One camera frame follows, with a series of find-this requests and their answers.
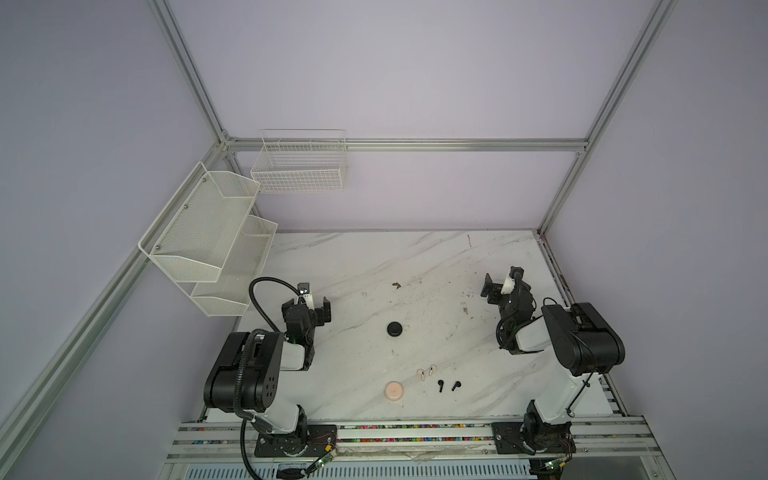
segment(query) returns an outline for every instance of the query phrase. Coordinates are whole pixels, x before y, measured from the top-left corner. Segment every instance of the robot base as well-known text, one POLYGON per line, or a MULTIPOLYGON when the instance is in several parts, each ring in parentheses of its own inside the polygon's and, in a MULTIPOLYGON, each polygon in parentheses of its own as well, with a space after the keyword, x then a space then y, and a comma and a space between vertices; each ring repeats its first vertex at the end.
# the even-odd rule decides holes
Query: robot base
POLYGON ((495 422, 491 424, 496 452, 499 455, 537 453, 573 453, 576 445, 571 437, 571 423, 551 425, 542 422, 534 401, 528 405, 523 422, 495 422))
POLYGON ((335 425, 309 425, 304 409, 299 407, 299 421, 296 430, 286 434, 263 434, 253 456, 267 457, 319 457, 326 453, 326 445, 336 443, 335 425))

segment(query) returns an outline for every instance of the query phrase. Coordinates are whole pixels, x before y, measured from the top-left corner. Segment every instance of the beige round object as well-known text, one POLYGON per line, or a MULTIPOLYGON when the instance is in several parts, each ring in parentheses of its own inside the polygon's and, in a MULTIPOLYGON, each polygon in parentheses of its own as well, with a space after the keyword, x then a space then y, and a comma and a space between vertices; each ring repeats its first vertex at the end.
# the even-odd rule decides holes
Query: beige round object
POLYGON ((384 396, 388 400, 397 402, 402 398, 402 385, 399 382, 389 382, 384 389, 384 396))

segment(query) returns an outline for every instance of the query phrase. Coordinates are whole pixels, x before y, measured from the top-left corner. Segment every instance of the white marble surface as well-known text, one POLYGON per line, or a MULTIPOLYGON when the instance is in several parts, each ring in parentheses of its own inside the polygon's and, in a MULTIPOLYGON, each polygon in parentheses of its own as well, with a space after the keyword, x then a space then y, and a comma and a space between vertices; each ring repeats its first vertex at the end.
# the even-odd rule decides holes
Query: white marble surface
MULTIPOLYGON (((310 419, 522 415, 551 369, 561 367, 551 347, 517 356, 498 348, 498 307, 480 290, 486 272, 500 283, 512 265, 525 269, 539 306, 545 296, 561 301, 528 230, 278 233, 263 275, 310 282, 316 301, 327 296, 333 311, 333 321, 316 330, 310 370, 280 373, 280 396, 303 406, 310 419), (392 321, 403 325, 401 336, 387 335, 392 321), (422 382, 416 370, 432 364, 438 372, 422 382), (442 393, 438 379, 445 381, 442 393), (393 380, 405 388, 398 402, 383 394, 393 380), (452 392, 456 380, 462 386, 452 392)), ((256 291, 273 321, 284 325, 280 304, 291 293, 271 283, 256 291)), ((268 328, 251 308, 240 330, 257 327, 268 328)), ((610 415, 599 382, 593 385, 577 415, 610 415)), ((216 409, 208 417, 235 420, 216 409)))

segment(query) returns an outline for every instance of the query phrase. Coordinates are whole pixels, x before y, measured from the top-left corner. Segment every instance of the black round object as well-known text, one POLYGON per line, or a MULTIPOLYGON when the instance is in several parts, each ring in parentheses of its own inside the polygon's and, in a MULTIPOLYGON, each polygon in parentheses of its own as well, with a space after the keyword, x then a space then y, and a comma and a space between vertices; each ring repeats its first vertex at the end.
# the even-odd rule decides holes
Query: black round object
POLYGON ((386 326, 386 332, 389 336, 398 336, 402 333, 402 325, 398 322, 392 322, 386 326))

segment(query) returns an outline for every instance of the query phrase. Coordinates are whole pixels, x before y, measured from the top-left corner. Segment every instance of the wire mesh shelf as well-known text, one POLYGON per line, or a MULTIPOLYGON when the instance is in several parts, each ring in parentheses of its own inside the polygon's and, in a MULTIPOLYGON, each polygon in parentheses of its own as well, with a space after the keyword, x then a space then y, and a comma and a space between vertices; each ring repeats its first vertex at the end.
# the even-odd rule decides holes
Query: wire mesh shelf
POLYGON ((208 316, 242 316, 250 304, 248 286, 261 274, 277 223, 248 215, 216 283, 198 283, 190 298, 208 316))
POLYGON ((206 315, 241 316, 277 223, 250 214, 259 182, 202 164, 193 174, 200 179, 165 230, 155 238, 153 224, 139 248, 206 315))
POLYGON ((344 189, 343 130, 262 130, 263 147, 251 169, 263 194, 318 194, 344 189))

